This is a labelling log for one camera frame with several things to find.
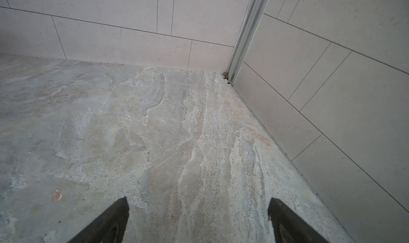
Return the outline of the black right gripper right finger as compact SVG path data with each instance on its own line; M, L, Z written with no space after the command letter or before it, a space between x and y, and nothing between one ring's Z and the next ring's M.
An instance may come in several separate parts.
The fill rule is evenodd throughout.
M328 243L280 199L271 198L267 212L276 243Z

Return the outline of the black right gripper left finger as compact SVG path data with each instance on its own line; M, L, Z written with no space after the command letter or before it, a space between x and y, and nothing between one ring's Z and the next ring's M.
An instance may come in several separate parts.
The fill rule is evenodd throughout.
M68 242L121 243L124 238L129 216L130 208L127 198L124 196L116 200Z

